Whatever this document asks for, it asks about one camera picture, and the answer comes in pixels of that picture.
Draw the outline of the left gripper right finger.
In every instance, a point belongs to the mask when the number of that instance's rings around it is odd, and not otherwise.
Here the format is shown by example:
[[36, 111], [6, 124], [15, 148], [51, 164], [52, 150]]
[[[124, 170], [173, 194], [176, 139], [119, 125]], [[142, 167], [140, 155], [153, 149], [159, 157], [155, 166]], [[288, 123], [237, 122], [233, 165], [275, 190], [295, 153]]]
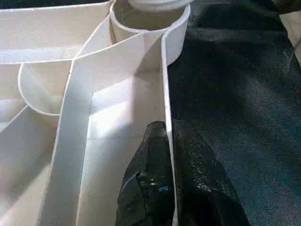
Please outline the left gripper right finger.
[[173, 121], [180, 226], [248, 226], [237, 192], [210, 145], [191, 123]]

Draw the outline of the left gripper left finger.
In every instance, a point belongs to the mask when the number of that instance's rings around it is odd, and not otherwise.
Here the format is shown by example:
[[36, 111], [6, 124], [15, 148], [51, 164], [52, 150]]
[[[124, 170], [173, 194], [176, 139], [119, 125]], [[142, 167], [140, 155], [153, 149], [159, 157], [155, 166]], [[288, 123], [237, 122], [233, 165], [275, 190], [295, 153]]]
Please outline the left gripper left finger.
[[170, 226], [174, 182], [166, 125], [153, 121], [129, 163], [117, 199], [117, 226]]

